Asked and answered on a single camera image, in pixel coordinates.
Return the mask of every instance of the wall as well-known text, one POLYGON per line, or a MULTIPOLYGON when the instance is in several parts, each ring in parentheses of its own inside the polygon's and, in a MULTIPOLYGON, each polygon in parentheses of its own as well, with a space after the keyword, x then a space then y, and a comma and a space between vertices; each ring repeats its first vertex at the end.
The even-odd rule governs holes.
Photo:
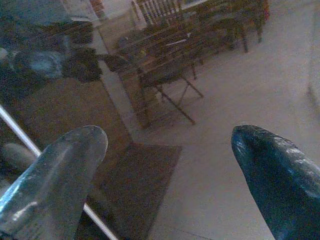
POLYGON ((87 17, 91 21, 98 19, 89 0, 60 0, 70 16, 87 17))
POLYGON ((131 8, 131 0, 104 0, 106 17, 118 17, 131 8))
POLYGON ((60 0, 1 0, 0 10, 0 17, 11 15, 30 24, 48 25, 68 20, 60 0))
POLYGON ((320 3, 314 8, 313 43, 310 61, 310 90, 320 107, 320 3))

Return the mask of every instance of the brown rug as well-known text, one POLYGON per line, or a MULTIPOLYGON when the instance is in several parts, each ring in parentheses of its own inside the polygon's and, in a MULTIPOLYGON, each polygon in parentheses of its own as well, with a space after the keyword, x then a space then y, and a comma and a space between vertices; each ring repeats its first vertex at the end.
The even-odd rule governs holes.
POLYGON ((165 196, 181 147, 132 144, 101 185, 120 237, 145 240, 165 196))

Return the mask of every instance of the glass pane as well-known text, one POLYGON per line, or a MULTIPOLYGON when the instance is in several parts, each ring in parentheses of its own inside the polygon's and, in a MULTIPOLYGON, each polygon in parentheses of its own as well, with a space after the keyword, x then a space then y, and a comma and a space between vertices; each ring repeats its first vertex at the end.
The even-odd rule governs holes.
MULTIPOLYGON (((5 0, 0 9, 1 104, 41 150, 75 128, 103 128, 109 146, 87 203, 117 236, 273 238, 231 136, 259 126, 319 159, 316 1, 5 0)), ((19 143, 3 132, 4 144, 19 143)), ((77 238, 95 235, 81 221, 77 238)))
POLYGON ((0 119, 0 196, 36 159, 15 133, 0 119))

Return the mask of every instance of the tiled floor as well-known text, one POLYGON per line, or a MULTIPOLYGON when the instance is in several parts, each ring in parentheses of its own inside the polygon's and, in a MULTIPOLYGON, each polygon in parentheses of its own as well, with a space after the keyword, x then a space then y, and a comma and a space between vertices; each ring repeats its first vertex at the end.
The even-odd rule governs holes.
POLYGON ((183 146, 150 240, 273 239, 231 150, 236 125, 286 137, 320 164, 320 118, 308 95, 314 3, 269 2, 261 44, 253 32, 249 53, 239 45, 197 67, 205 98, 189 91, 184 102, 197 124, 174 111, 140 136, 183 146))

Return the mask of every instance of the metal rod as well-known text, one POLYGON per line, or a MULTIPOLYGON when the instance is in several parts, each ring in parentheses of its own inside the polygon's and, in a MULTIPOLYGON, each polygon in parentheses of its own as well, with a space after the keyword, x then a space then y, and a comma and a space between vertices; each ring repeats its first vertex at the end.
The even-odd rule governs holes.
POLYGON ((28 147, 28 149, 36 156, 41 155, 40 149, 32 142, 28 135, 19 127, 16 121, 9 115, 9 113, 0 104, 0 116, 3 121, 12 129, 17 137, 28 147))
POLYGON ((83 206, 83 210, 110 240, 119 240, 86 203, 83 206))
MULTIPOLYGON (((34 142, 28 137, 25 131, 22 130, 22 128, 9 115, 9 113, 1 104, 0 117, 36 157, 39 157, 41 155, 40 149, 34 144, 34 142)), ((91 207, 89 207, 88 204, 84 204, 83 210, 110 240, 119 240, 113 234, 113 232, 104 224, 104 222, 95 214, 95 212, 91 209, 91 207)))

